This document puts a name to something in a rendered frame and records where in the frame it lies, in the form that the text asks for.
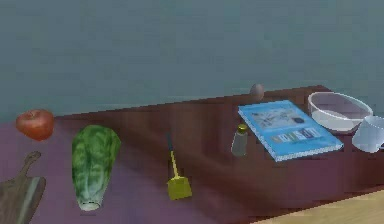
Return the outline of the grey pepper shaker gold cap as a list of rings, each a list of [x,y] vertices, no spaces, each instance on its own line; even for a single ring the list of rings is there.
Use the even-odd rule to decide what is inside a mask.
[[[247,137],[247,126],[245,124],[239,124],[231,146],[231,152],[234,156],[244,156],[246,154]]]

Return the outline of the green lettuce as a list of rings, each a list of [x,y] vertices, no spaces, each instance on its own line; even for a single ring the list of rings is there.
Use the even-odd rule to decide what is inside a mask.
[[[115,131],[101,125],[88,125],[74,136],[72,183],[82,211],[101,207],[120,146]]]

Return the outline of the brown egg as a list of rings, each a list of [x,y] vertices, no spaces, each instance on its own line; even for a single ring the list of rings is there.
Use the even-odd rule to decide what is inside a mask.
[[[264,86],[262,84],[254,84],[249,94],[252,95],[255,100],[261,101],[264,97]]]

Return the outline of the blue book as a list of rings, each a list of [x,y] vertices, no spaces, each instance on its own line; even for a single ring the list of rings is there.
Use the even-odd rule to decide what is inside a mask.
[[[242,105],[238,114],[276,162],[344,147],[338,138],[289,100]]]

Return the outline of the clear glass bowl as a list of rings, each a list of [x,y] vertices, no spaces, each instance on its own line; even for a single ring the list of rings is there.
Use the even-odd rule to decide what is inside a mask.
[[[373,110],[363,101],[337,92],[314,92],[308,96],[308,111],[333,133],[351,133]]]

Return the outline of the red tomato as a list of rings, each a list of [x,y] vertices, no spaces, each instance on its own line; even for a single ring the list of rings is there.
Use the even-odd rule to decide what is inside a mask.
[[[54,116],[45,109],[32,109],[16,118],[16,128],[33,140],[43,141],[53,134]]]

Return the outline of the pale blue cup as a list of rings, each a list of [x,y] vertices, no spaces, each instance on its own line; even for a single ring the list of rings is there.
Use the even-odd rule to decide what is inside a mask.
[[[384,118],[366,116],[355,132],[352,144],[367,153],[379,151],[384,146]]]

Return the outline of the brown wooden cutting board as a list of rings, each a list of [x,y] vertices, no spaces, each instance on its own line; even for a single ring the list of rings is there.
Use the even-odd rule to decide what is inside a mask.
[[[29,153],[20,172],[0,183],[0,224],[29,224],[46,187],[46,179],[27,175],[30,166],[41,157],[39,151]]]

